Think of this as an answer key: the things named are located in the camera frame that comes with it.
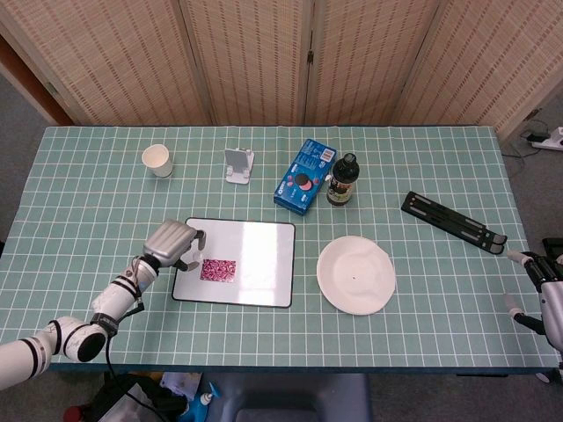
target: bottle label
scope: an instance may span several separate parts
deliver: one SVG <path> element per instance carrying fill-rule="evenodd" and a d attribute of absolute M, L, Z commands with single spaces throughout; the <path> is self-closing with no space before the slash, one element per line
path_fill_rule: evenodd
<path fill-rule="evenodd" d="M 350 199 L 354 183 L 341 183 L 335 177 L 331 178 L 331 184 L 328 186 L 328 197 L 334 202 L 346 202 Z"/>

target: gray floor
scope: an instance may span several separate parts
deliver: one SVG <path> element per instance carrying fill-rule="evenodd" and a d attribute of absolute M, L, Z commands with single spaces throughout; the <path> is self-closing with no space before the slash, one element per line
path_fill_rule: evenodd
<path fill-rule="evenodd" d="M 5 239 L 45 122 L 1 77 L 0 98 L 0 239 Z M 549 125 L 563 125 L 557 121 L 560 113 L 544 112 L 540 117 Z M 514 139 L 513 143 L 522 152 L 528 151 L 524 142 Z M 542 251 L 543 237 L 563 236 L 561 160 L 563 153 L 551 151 L 524 162 L 505 160 L 530 248 L 535 251 Z M 61 420 L 66 407 L 88 402 L 100 385 L 99 374 L 44 374 L 0 392 L 2 420 Z M 563 414 L 563 387 L 542 384 L 533 375 L 372 375 L 371 395 L 374 420 L 382 422 L 561 421 Z"/>

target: paper plate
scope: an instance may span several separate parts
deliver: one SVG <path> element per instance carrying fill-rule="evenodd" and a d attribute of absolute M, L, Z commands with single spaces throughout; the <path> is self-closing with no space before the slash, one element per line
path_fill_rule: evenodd
<path fill-rule="evenodd" d="M 330 242 L 317 262 L 323 295 L 336 308 L 354 315 L 378 312 L 395 291 L 395 269 L 374 242 L 344 236 Z"/>

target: blue box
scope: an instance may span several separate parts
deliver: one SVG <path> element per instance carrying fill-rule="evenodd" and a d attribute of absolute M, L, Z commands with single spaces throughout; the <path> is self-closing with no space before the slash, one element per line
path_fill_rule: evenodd
<path fill-rule="evenodd" d="M 275 190 L 274 202 L 304 215 L 323 185 L 335 157 L 336 149 L 312 139 L 306 140 Z"/>

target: whiteboard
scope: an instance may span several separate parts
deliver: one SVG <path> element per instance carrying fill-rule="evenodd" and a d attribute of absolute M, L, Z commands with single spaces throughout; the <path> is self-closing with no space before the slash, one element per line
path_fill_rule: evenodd
<path fill-rule="evenodd" d="M 283 308 L 291 304 L 293 224 L 203 218 L 189 218 L 186 224 L 204 230 L 207 241 L 203 251 L 194 242 L 182 256 L 186 263 L 200 264 L 192 271 L 176 272 L 173 299 Z M 209 278 L 204 267 L 211 260 L 234 261 L 232 277 Z"/>

